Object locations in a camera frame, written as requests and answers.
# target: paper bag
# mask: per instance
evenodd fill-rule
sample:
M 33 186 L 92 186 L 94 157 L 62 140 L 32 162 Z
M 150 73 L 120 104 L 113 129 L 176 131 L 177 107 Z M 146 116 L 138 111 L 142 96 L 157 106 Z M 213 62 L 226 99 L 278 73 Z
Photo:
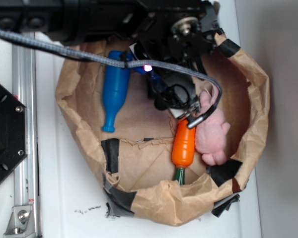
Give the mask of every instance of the paper bag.
M 216 50 L 202 60 L 208 75 L 223 88 L 219 107 L 231 124 L 225 149 L 231 160 L 224 166 L 207 168 L 196 153 L 193 164 L 186 169 L 183 186 L 173 181 L 171 151 L 176 120 L 168 111 L 158 111 L 148 99 L 144 76 L 131 73 L 126 102 L 116 117 L 116 131 L 108 133 L 101 130 L 105 122 L 105 65 L 65 61 L 56 99 L 115 215 L 179 226 L 245 188 L 266 143 L 269 79 L 224 34 L 216 35 L 216 42 Z M 100 41 L 77 49 L 107 56 L 111 50 L 127 50 L 129 44 Z M 196 78 L 194 82 L 199 95 L 205 82 Z

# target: pink stuffed animal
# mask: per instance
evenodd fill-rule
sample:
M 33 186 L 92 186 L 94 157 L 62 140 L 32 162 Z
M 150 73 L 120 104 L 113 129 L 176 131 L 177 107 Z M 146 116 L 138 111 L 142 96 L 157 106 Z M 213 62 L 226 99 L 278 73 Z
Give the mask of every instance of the pink stuffed animal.
M 213 99 L 218 92 L 212 90 Z M 209 92 L 200 95 L 201 111 L 205 113 L 212 105 Z M 222 165 L 227 161 L 224 153 L 226 134 L 230 124 L 224 121 L 224 113 L 217 108 L 204 122 L 196 127 L 195 149 L 202 154 L 203 161 L 209 165 Z

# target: blue toy bottle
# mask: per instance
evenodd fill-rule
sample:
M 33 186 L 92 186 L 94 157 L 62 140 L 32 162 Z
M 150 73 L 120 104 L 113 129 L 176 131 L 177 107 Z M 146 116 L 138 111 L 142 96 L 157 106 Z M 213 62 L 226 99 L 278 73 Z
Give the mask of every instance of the blue toy bottle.
M 108 57 L 113 60 L 120 60 L 122 51 L 111 51 Z M 127 54 L 127 59 L 132 60 L 132 55 Z M 103 104 L 106 112 L 106 121 L 102 130 L 107 132 L 115 131 L 115 118 L 125 103 L 131 69 L 107 66 L 103 88 Z

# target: gray braided cable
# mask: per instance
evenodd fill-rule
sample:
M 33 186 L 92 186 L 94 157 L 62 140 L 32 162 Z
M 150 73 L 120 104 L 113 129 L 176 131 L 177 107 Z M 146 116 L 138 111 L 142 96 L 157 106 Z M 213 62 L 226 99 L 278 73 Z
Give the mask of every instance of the gray braided cable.
M 64 55 L 64 56 L 76 57 L 78 59 L 96 61 L 99 63 L 103 63 L 103 64 L 106 64 L 109 66 L 114 66 L 114 67 L 119 67 L 119 68 L 125 68 L 126 66 L 128 68 L 135 68 L 135 67 L 141 67 L 146 64 L 149 64 L 153 67 L 164 68 L 167 70 L 194 76 L 201 80 L 209 81 L 219 89 L 219 92 L 220 92 L 219 97 L 221 97 L 221 94 L 222 94 L 222 88 L 221 88 L 220 84 L 212 77 L 202 74 L 202 73 L 199 73 L 197 71 L 193 71 L 191 69 L 176 65 L 176 64 L 172 64 L 172 63 L 166 63 L 166 62 L 161 62 L 161 61 L 157 61 L 157 60 L 145 59 L 145 60 L 129 61 L 129 62 L 127 62 L 127 64 L 125 64 L 124 62 L 119 61 L 119 60 L 109 59 L 107 57 L 95 55 L 95 54 L 88 53 L 88 52 L 73 50 L 73 49 L 70 49 L 67 47 L 54 45 L 54 44 L 44 42 L 44 41 L 39 41 L 39 40 L 30 38 L 27 36 L 23 36 L 18 33 L 4 31 L 4 30 L 0 30 L 0 39 L 11 42 L 13 44 L 28 47 L 28 48 L 34 48 L 34 49 L 38 49 L 38 50 L 42 50 L 42 51 L 48 51 L 50 53 L 55 53 L 55 54 L 57 53 L 59 55 Z

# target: black hexagonal mount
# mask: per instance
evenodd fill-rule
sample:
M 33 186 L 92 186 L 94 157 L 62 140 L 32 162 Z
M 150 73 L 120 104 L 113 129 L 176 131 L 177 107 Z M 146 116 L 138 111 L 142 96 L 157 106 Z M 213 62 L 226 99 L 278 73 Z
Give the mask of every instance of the black hexagonal mount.
M 26 107 L 0 85 L 0 184 L 26 157 Z

